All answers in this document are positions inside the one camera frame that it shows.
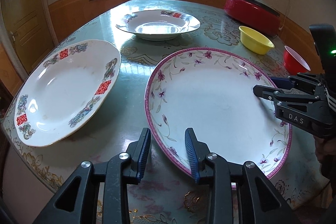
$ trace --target yellow bowl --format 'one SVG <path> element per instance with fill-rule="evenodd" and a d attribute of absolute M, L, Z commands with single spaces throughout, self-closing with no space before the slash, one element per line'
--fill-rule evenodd
<path fill-rule="evenodd" d="M 240 41 L 249 50 L 257 54 L 266 54 L 270 49 L 274 48 L 274 44 L 260 32 L 249 27 L 240 26 Z"/>

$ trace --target wooden wainscoting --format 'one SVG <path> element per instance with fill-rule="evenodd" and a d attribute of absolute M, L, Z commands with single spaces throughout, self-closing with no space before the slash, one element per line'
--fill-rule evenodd
<path fill-rule="evenodd" d="M 51 20 L 58 38 L 62 41 L 72 32 L 104 13 L 129 0 L 58 0 L 49 5 Z M 223 8 L 226 0 L 184 0 Z M 281 14 L 281 26 L 284 15 Z M 298 24 L 286 18 L 285 25 L 279 31 L 286 45 L 297 51 L 307 61 L 312 73 L 322 72 L 312 36 Z"/>
<path fill-rule="evenodd" d="M 0 79 L 5 87 L 14 96 L 21 87 L 23 81 L 16 72 L 12 62 L 0 42 Z"/>

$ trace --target pot lid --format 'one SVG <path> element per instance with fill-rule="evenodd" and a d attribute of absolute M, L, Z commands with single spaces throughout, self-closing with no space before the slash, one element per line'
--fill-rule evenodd
<path fill-rule="evenodd" d="M 277 17 L 280 16 L 279 12 L 277 12 L 272 6 L 268 5 L 263 0 L 246 0 L 246 1 L 258 5 L 259 7 L 265 9 L 266 11 L 272 13 L 273 15 L 276 15 Z"/>

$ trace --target floral plate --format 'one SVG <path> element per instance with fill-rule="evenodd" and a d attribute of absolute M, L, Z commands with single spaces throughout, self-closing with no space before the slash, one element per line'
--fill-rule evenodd
<path fill-rule="evenodd" d="M 291 125 L 275 118 L 273 102 L 253 94 L 255 85 L 274 87 L 260 68 L 214 48 L 190 48 L 163 59 L 146 87 L 145 110 L 157 143 L 191 174 L 184 132 L 194 128 L 211 152 L 243 164 L 255 162 L 268 178 L 283 165 Z"/>
<path fill-rule="evenodd" d="M 115 26 L 146 40 L 169 40 L 200 27 L 197 18 L 169 10 L 143 10 L 124 15 Z"/>
<path fill-rule="evenodd" d="M 48 56 L 22 87 L 15 111 L 19 138 L 53 144 L 82 127 L 114 85 L 120 52 L 103 40 L 85 40 Z"/>

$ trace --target round table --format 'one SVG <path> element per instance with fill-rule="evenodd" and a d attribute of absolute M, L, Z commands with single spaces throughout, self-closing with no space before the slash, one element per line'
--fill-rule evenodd
<path fill-rule="evenodd" d="M 118 30 L 115 23 L 139 10 L 167 9 L 191 14 L 201 27 L 163 42 L 146 41 Z M 14 126 L 14 98 L 2 123 L 12 146 L 35 176 L 55 192 L 83 160 L 108 161 L 138 140 L 148 127 L 144 111 L 144 91 L 154 67 L 169 54 L 190 47 L 220 48 L 258 65 L 269 76 L 287 76 L 282 65 L 284 45 L 272 38 L 275 48 L 258 55 L 240 42 L 239 22 L 221 9 L 177 0 L 131 0 L 98 16 L 79 28 L 49 55 L 86 39 L 102 39 L 116 46 L 122 56 L 119 77 L 113 90 L 88 123 L 68 138 L 48 147 L 28 147 L 18 138 Z M 317 196 L 328 180 L 315 157 L 312 135 L 293 127 L 290 152 L 285 164 L 271 179 L 292 208 Z M 97 207 L 101 217 L 102 187 Z M 130 217 L 133 223 L 205 222 L 208 187 L 196 186 L 159 149 L 152 139 L 144 178 L 139 185 L 128 185 Z"/>

